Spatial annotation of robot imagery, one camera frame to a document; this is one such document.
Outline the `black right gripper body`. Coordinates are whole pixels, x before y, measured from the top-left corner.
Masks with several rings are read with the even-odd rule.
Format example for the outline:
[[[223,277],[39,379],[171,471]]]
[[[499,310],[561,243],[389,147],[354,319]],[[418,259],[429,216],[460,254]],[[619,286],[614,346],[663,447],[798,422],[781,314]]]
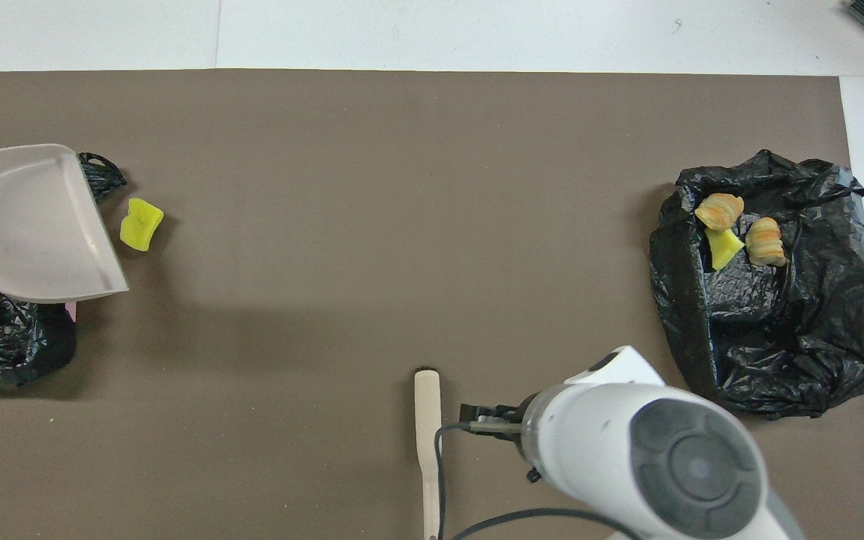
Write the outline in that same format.
[[[490,428],[487,435],[517,445],[521,444],[529,407],[530,403],[519,403],[518,406],[497,404],[495,407],[487,408],[486,425]]]

